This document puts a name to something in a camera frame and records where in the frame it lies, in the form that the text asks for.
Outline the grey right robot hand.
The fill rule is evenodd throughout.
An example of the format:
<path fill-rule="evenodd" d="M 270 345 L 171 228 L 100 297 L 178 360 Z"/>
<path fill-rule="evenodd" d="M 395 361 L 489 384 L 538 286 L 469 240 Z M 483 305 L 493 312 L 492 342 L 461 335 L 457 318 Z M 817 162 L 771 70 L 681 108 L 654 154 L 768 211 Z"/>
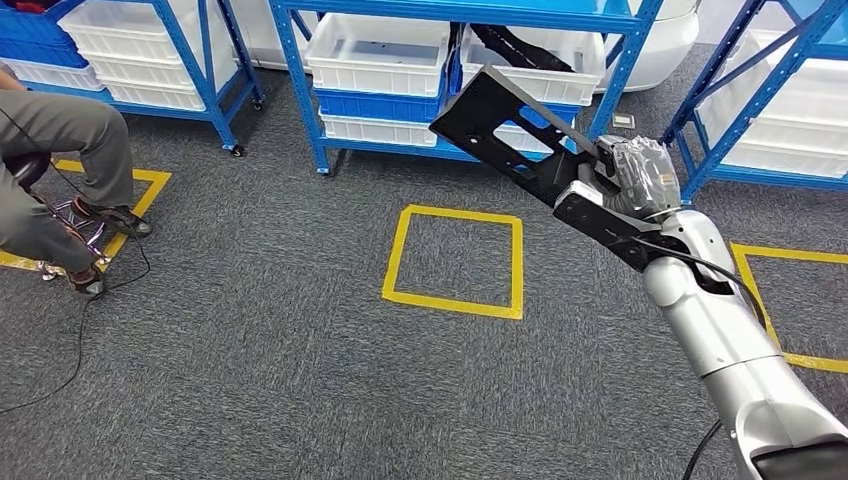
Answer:
<path fill-rule="evenodd" d="M 602 135 L 595 141 L 595 164 L 578 167 L 578 179 L 596 203 L 615 212 L 660 222 L 681 207 L 678 177 L 666 147 L 637 136 Z"/>

